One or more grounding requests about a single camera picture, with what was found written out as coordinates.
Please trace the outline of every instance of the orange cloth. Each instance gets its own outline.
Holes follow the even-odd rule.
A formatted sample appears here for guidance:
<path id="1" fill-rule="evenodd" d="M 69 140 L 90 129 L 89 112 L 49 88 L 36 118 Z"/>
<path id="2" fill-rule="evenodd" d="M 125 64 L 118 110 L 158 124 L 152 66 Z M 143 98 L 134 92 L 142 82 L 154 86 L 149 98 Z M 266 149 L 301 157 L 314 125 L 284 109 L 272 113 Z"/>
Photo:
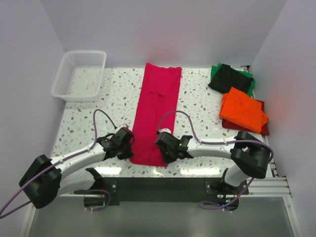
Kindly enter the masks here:
<path id="1" fill-rule="evenodd" d="M 261 110 L 259 101 L 233 87 L 223 95 L 219 117 L 257 133 L 261 132 L 262 126 L 269 120 Z"/>

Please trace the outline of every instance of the white plastic basket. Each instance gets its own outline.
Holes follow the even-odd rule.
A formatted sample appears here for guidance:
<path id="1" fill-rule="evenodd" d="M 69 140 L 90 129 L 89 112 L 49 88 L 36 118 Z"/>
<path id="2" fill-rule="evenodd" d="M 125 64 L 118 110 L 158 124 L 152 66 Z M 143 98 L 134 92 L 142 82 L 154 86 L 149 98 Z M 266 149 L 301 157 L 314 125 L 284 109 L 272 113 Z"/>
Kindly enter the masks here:
<path id="1" fill-rule="evenodd" d="M 103 78 L 106 53 L 69 51 L 59 66 L 51 94 L 65 101 L 96 101 Z"/>

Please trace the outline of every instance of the speckled tabletop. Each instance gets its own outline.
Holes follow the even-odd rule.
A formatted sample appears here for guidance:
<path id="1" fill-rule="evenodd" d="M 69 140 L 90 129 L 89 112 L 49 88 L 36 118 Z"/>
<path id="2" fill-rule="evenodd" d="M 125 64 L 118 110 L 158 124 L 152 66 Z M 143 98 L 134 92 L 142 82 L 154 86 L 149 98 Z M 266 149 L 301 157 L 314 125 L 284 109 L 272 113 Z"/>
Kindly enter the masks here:
<path id="1" fill-rule="evenodd" d="M 97 102 L 67 102 L 58 131 L 53 156 L 66 155 L 93 141 L 92 113 L 96 108 L 106 111 L 116 125 L 127 123 L 133 128 L 144 68 L 111 68 L 104 70 L 100 98 Z M 222 94 L 210 89 L 210 69 L 183 68 L 178 99 L 178 110 L 187 112 L 200 138 L 235 136 L 236 130 L 222 127 L 219 118 Z M 113 131 L 107 118 L 96 116 L 98 136 Z M 192 134 L 188 120 L 176 115 L 174 135 Z M 252 133 L 263 140 L 259 134 Z M 112 177 L 221 177 L 227 167 L 234 165 L 229 159 L 200 157 L 177 160 L 168 167 L 132 164 L 129 160 L 111 158 L 90 165 L 101 175 Z M 267 177 L 272 177 L 270 166 Z"/>

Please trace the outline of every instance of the stack of clothes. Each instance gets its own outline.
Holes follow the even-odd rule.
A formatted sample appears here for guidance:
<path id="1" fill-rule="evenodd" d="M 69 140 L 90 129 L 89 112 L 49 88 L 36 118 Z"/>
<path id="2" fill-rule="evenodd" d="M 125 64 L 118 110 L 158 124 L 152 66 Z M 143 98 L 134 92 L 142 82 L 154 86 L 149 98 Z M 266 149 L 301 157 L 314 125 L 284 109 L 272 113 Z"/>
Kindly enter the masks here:
<path id="1" fill-rule="evenodd" d="M 223 93 L 219 116 L 224 128 L 252 131 L 269 135 L 268 116 L 264 113 L 264 102 L 251 98 L 255 86 L 253 75 L 236 71 L 229 65 L 212 66 L 211 82 L 208 86 Z"/>

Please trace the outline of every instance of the dark red cloth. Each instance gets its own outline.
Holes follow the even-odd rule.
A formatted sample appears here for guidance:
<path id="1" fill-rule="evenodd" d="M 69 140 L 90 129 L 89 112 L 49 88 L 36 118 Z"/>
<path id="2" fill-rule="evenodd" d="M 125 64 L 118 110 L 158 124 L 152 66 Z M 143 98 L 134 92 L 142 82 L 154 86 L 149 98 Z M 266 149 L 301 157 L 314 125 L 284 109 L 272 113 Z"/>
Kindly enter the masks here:
<path id="1" fill-rule="evenodd" d="M 261 103 L 261 110 L 264 112 L 265 111 L 265 102 L 261 100 L 257 100 Z M 226 119 L 222 119 L 222 127 L 224 128 L 229 128 L 229 129 L 235 129 L 235 130 L 241 130 L 241 131 L 246 131 L 246 132 L 253 132 L 247 128 L 241 127 L 237 124 L 234 124 L 232 122 L 227 121 Z M 266 123 L 265 125 L 262 126 L 261 128 L 261 135 L 269 135 L 269 129 L 268 129 L 268 124 Z"/>
<path id="2" fill-rule="evenodd" d="M 161 68 L 146 64 L 133 126 L 135 142 L 132 146 L 134 164 L 167 166 L 162 162 L 160 150 L 155 144 L 156 130 L 161 118 L 176 110 L 180 88 L 181 68 Z M 163 121 L 161 128 L 173 132 L 175 114 Z"/>

